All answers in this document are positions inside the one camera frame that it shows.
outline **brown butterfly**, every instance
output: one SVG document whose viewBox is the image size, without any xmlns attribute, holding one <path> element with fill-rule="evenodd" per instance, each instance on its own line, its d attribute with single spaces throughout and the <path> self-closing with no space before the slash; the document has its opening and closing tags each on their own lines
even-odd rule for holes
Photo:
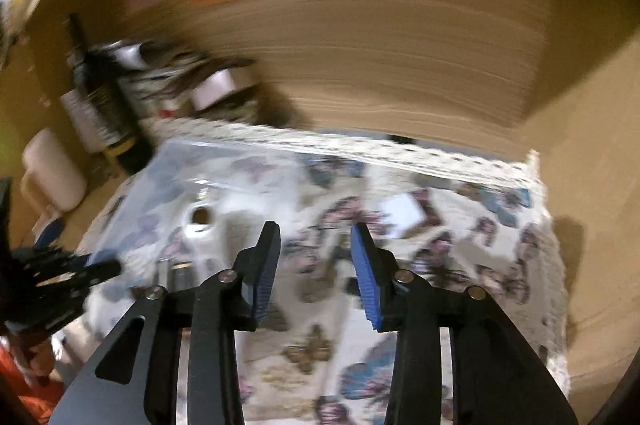
<svg viewBox="0 0 640 425">
<path fill-rule="evenodd" d="M 289 345 L 282 354 L 294 363 L 301 373 L 310 375 L 316 361 L 329 361 L 334 355 L 332 342 L 324 337 L 320 324 L 311 326 L 305 345 Z"/>
</svg>

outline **wooden wall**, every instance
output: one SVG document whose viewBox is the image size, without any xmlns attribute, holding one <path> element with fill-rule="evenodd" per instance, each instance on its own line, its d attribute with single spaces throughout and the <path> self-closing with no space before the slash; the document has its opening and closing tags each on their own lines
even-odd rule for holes
<svg viewBox="0 0 640 425">
<path fill-rule="evenodd" d="M 62 20 L 78 10 L 92 41 L 162 32 L 220 55 L 256 56 L 262 77 L 316 126 L 516 158 L 539 150 L 568 267 L 572 403 L 585 421 L 639 345 L 639 4 L 170 0 L 125 15 L 122 0 L 37 0 L 27 30 L 52 101 L 68 87 Z M 17 116 L 14 126 L 28 126 Z"/>
</svg>

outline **white lace edge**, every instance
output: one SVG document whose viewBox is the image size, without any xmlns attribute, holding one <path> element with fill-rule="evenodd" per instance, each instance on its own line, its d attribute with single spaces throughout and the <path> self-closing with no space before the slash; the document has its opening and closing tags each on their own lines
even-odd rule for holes
<svg viewBox="0 0 640 425">
<path fill-rule="evenodd" d="M 545 206 L 546 188 L 540 180 L 537 152 L 532 150 L 527 162 L 520 163 L 402 145 L 389 140 L 223 121 L 190 118 L 147 119 L 143 120 L 143 127 L 158 144 L 172 137 L 203 142 L 232 142 L 296 153 L 329 154 L 367 164 L 394 167 L 487 186 L 527 188 L 532 196 L 534 220 L 538 225 L 542 252 L 547 343 L 551 345 L 546 366 L 562 392 L 568 395 L 570 377 L 567 368 L 565 335 L 568 293 L 564 287 L 564 264 L 560 257 L 559 243 L 553 233 L 551 215 Z M 94 219 L 79 249 L 87 248 L 91 235 L 102 227 L 102 221 L 109 211 L 111 202 L 129 190 L 133 183 L 132 179 L 123 183 L 103 211 Z"/>
</svg>

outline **wine bottle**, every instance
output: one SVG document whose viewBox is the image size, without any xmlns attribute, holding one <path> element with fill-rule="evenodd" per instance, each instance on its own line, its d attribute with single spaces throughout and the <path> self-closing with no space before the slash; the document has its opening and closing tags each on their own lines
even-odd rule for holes
<svg viewBox="0 0 640 425">
<path fill-rule="evenodd" d="M 117 66 L 89 50 L 77 14 L 69 15 L 65 27 L 73 47 L 74 84 L 104 141 L 105 152 L 129 174 L 140 172 L 151 160 L 153 148 L 118 86 Z"/>
</svg>

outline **butterfly print tablecloth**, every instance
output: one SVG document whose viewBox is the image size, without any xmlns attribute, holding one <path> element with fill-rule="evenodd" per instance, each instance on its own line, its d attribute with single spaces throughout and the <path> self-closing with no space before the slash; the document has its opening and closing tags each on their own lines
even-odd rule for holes
<svg viewBox="0 0 640 425">
<path fill-rule="evenodd" d="M 291 211 L 296 215 L 291 221 L 274 216 L 283 246 L 268 316 L 256 333 L 237 334 L 246 420 L 382 425 L 396 336 L 373 331 L 358 298 L 349 294 L 354 269 L 348 235 L 356 221 L 367 223 L 377 244 L 393 252 L 401 267 L 433 285 L 456 291 L 471 284 L 484 286 L 545 358 L 549 333 L 542 262 L 526 189 L 488 188 L 331 156 L 298 154 L 296 160 L 300 184 Z M 215 172 L 215 163 L 206 166 Z M 235 170 L 260 183 L 271 181 L 273 168 L 268 153 L 256 151 Z M 126 269 L 144 270 L 139 278 L 153 277 L 157 254 L 144 259 L 144 250 L 153 245 L 160 246 L 163 257 L 191 258 L 179 228 L 157 243 L 162 211 L 178 195 L 174 190 L 166 184 L 162 195 L 152 196 L 148 212 L 138 214 L 138 230 L 127 236 L 119 255 Z M 415 199 L 424 221 L 406 238 L 388 239 L 393 233 L 390 222 L 397 217 L 381 207 L 399 194 Z M 234 243 L 229 246 L 251 246 L 246 236 L 255 235 L 261 224 L 256 218 L 244 221 L 238 226 L 242 235 L 235 240 L 227 236 Z M 111 283 L 92 294 L 91 313 L 111 319 L 100 329 L 88 322 L 96 334 L 108 332 L 124 313 L 130 301 L 122 292 L 131 287 Z M 449 423 L 452 379 L 444 332 L 442 350 L 442 421 Z M 181 402 L 184 396 L 182 388 Z"/>
</svg>

